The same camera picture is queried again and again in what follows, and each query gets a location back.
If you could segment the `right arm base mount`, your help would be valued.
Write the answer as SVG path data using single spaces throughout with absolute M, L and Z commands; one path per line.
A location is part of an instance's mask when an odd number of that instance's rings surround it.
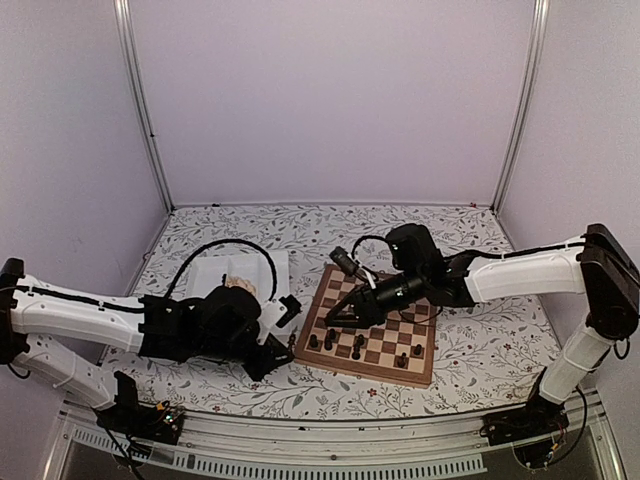
M 543 440 L 515 448 L 515 457 L 522 466 L 541 469 L 554 460 L 568 427 L 564 405 L 544 399 L 535 386 L 523 406 L 484 415 L 479 435 L 490 446 L 544 436 Z

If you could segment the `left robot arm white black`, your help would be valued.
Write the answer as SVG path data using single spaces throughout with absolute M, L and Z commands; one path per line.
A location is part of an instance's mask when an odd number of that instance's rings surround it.
M 42 282 L 9 258 L 1 268 L 1 362 L 35 372 L 84 401 L 108 410 L 128 434 L 148 426 L 134 380 L 106 373 L 57 342 L 69 337 L 136 355 L 184 363 L 209 357 L 238 362 L 254 381 L 292 361 L 276 333 L 300 313 L 292 295 L 261 303 L 222 283 L 203 298 L 107 297 Z

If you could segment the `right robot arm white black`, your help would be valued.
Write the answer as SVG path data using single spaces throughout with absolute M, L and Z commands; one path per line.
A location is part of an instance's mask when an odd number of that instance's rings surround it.
M 385 237 L 396 275 L 353 288 L 329 310 L 329 327 L 368 329 L 421 299 L 463 308 L 491 300 L 551 293 L 586 296 L 589 311 L 560 356 L 539 375 L 517 427 L 537 436 L 552 424 L 580 381 L 639 326 L 639 270 L 602 224 L 556 245 L 491 254 L 465 250 L 445 257 L 429 230 L 405 224 Z

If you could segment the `white plastic compartment tray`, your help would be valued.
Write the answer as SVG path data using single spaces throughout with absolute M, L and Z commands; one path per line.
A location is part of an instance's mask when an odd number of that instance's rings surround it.
M 268 250 L 267 253 L 276 271 L 274 296 L 272 270 L 268 260 L 260 253 L 197 258 L 187 270 L 185 296 L 204 298 L 215 287 L 223 285 L 226 275 L 249 280 L 257 289 L 255 298 L 261 308 L 267 302 L 290 295 L 289 253 L 286 250 Z

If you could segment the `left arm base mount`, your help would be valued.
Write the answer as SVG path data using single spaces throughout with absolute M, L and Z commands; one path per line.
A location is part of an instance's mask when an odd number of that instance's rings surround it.
M 138 400 L 134 379 L 121 371 L 116 371 L 114 376 L 115 404 L 95 411 L 97 425 L 128 437 L 177 445 L 184 425 L 184 408 L 168 400 L 143 405 Z

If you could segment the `wooden chess board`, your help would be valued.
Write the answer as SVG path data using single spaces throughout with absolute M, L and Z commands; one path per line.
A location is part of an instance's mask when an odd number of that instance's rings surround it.
M 369 329 L 336 330 L 333 348 L 324 348 L 324 339 L 331 329 L 325 324 L 329 310 L 361 282 L 347 277 L 336 266 L 325 268 L 319 287 L 313 297 L 301 333 L 297 337 L 294 360 L 302 365 L 369 380 L 394 383 L 403 386 L 426 388 L 432 382 L 435 352 L 436 309 L 428 301 L 420 300 L 404 311 L 391 312 L 386 323 Z M 318 338 L 317 348 L 309 346 L 312 334 Z M 361 358 L 351 358 L 358 335 L 365 337 L 361 346 Z M 422 355 L 412 355 L 415 345 L 421 344 Z M 407 355 L 405 368 L 397 366 L 397 358 Z

